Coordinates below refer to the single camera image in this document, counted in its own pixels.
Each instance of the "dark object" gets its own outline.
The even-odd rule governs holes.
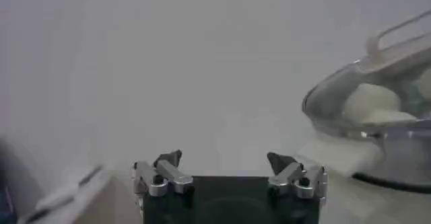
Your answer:
[[[299,180],[299,185],[307,187],[310,185],[310,180],[308,178],[301,178]]]
[[[180,164],[181,156],[183,156],[183,153],[181,150],[176,150],[176,151],[173,151],[172,153],[163,153],[159,155],[159,157],[155,160],[155,162],[153,163],[153,166],[157,167],[157,163],[160,160],[165,159],[169,161],[169,163],[171,163],[174,167],[178,167],[178,165]]]
[[[414,185],[404,184],[401,182],[395,182],[390,180],[384,180],[382,178],[373,177],[368,174],[357,173],[353,175],[353,178],[376,186],[390,188],[393,190],[402,190],[406,192],[415,192],[422,194],[431,194],[431,186],[429,185]]]
[[[269,152],[267,154],[267,158],[269,163],[271,164],[271,168],[274,171],[275,175],[278,175],[281,171],[284,170],[284,168],[286,168],[291,163],[296,162],[293,157],[279,155],[272,152]]]
[[[146,194],[144,223],[319,223],[318,199],[285,195],[271,200],[266,177],[193,176],[193,179],[195,190],[188,199],[175,194],[172,188],[163,197]]]

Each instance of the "white backdrop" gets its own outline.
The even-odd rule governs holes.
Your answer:
[[[103,162],[126,182],[134,161],[174,149],[191,174],[269,175],[266,152],[313,138],[306,92],[362,56],[369,32],[429,7],[2,0],[0,131],[19,209],[73,168]]]

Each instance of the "white food item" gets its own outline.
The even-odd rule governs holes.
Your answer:
[[[398,95],[385,87],[363,83],[347,98],[343,115],[352,122],[362,122],[374,110],[394,110],[401,108]]]
[[[356,172],[374,167],[383,158],[383,152],[368,141],[339,139],[319,134],[318,139],[302,146],[295,157],[312,160],[348,178]]]
[[[431,69],[427,69],[422,73],[419,78],[418,88],[424,98],[431,100]]]
[[[394,110],[375,110],[369,116],[361,121],[362,124],[378,124],[384,122],[403,122],[416,120],[415,116],[406,112]]]

